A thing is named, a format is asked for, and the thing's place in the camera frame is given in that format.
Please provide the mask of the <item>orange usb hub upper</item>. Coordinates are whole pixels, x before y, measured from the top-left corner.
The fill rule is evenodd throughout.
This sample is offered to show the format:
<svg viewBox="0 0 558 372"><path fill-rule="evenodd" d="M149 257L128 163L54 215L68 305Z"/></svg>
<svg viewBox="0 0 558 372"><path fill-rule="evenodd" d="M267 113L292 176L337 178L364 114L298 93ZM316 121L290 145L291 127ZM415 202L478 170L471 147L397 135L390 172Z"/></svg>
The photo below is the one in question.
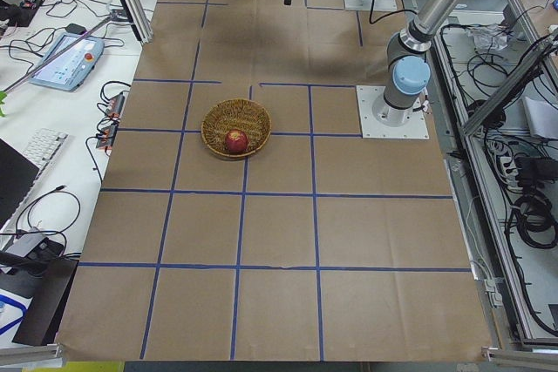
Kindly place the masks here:
<svg viewBox="0 0 558 372"><path fill-rule="evenodd" d="M120 118L125 102L126 97L123 92L110 98L105 109L105 115L108 118Z"/></svg>

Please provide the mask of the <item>teach pendant upper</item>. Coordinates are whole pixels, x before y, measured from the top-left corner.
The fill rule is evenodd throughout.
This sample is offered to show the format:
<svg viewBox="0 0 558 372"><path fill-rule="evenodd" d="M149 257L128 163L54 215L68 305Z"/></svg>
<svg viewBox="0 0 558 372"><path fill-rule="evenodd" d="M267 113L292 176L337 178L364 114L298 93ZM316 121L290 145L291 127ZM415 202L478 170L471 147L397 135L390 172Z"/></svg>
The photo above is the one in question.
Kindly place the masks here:
<svg viewBox="0 0 558 372"><path fill-rule="evenodd" d="M29 79L33 85L60 91L75 91L94 69L105 49L98 37L87 37Z"/></svg>

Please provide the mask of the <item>grey docking hub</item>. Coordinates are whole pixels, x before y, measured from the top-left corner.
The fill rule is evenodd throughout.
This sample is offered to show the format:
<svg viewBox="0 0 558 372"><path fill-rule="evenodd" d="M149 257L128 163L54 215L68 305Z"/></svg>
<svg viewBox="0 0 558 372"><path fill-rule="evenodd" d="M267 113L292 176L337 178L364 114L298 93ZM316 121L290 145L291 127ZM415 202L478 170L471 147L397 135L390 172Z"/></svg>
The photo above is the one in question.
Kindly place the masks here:
<svg viewBox="0 0 558 372"><path fill-rule="evenodd" d="M2 255L25 257L44 242L45 239L46 236L42 233L25 234L3 250Z"/></svg>

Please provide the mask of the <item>white keyboard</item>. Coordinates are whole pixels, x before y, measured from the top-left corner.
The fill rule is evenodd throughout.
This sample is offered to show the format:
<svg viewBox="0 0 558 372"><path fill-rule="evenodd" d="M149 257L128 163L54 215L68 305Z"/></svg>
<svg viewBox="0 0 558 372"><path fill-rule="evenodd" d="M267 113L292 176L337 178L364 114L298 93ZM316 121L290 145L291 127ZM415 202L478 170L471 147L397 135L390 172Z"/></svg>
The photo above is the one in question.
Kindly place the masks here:
<svg viewBox="0 0 558 372"><path fill-rule="evenodd" d="M42 172L55 158L67 139L66 132L42 128L31 137L23 150L23 155Z"/></svg>

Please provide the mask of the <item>dark red apple in basket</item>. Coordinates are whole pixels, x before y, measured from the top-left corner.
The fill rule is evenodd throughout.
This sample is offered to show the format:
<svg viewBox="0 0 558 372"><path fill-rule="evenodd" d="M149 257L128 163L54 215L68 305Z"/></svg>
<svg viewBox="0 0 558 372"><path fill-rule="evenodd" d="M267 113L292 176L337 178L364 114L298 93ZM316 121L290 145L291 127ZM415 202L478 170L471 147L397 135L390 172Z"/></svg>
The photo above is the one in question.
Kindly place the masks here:
<svg viewBox="0 0 558 372"><path fill-rule="evenodd" d="M248 135L239 129L232 129L225 136L225 146L230 154L243 154L248 150Z"/></svg>

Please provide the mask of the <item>metal rod with green tip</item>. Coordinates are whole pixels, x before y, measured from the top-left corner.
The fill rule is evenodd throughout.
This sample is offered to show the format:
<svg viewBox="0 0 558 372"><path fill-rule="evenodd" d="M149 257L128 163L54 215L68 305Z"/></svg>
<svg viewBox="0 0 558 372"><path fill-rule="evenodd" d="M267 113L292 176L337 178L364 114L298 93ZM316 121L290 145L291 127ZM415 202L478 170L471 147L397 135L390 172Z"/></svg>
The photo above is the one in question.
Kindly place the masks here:
<svg viewBox="0 0 558 372"><path fill-rule="evenodd" d="M54 45L45 53L43 58L37 63L27 74L22 76L17 81L13 82L8 87L1 90L1 99L4 100L8 95L14 91L18 86L29 82L29 79L37 71L42 70L49 63L53 62L57 57L64 54L66 51L72 48L73 45L77 44L80 40L87 37L94 37L93 34L109 24L116 17L116 13L111 13L108 17L104 18L99 24L95 25L90 30L87 30L83 34L73 34L70 32L63 33L54 43Z"/></svg>

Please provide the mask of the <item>black laptop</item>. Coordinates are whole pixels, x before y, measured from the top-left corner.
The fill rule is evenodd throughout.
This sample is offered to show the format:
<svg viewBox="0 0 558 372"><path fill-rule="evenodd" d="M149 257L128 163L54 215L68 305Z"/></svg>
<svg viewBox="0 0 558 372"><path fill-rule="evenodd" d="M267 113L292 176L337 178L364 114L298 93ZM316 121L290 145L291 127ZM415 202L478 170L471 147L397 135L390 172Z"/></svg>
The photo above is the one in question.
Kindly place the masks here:
<svg viewBox="0 0 558 372"><path fill-rule="evenodd" d="M1 140L1 227L27 197L38 172L36 165Z"/></svg>

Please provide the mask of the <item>orange usb hub lower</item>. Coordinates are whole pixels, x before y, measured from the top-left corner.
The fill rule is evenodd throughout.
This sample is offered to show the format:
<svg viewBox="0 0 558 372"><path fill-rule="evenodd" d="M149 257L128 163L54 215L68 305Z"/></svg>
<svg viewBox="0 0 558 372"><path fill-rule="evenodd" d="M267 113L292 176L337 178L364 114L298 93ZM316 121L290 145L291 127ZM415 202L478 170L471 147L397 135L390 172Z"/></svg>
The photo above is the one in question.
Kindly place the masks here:
<svg viewBox="0 0 558 372"><path fill-rule="evenodd" d="M97 136L96 148L104 152L111 151L116 139L117 131L118 126L116 124L103 127Z"/></svg>

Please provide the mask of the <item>orange usb hub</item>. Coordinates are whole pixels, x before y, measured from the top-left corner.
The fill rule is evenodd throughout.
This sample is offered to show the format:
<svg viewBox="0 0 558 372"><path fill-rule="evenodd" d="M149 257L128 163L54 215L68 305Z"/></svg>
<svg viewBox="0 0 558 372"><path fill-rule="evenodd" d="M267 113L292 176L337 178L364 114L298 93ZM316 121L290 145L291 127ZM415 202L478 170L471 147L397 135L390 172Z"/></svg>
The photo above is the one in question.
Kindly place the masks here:
<svg viewBox="0 0 558 372"><path fill-rule="evenodd" d="M111 151L116 139L117 131L118 126L116 124L103 127L97 136L96 148L104 152Z"/></svg>
<svg viewBox="0 0 558 372"><path fill-rule="evenodd" d="M125 102L126 97L123 92L110 98L105 109L105 115L108 118L120 118Z"/></svg>

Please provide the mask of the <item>woven wicker basket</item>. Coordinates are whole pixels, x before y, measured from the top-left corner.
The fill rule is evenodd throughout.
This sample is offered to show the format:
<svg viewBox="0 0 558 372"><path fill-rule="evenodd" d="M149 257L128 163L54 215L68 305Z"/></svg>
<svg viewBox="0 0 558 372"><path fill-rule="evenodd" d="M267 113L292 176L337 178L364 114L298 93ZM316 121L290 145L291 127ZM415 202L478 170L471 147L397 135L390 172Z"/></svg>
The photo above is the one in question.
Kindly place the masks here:
<svg viewBox="0 0 558 372"><path fill-rule="evenodd" d="M243 150L233 152L227 145L230 133L242 132L246 137ZM271 133L269 112L260 104L245 98L234 98L214 105L201 123L205 146L223 159L243 159L259 152Z"/></svg>

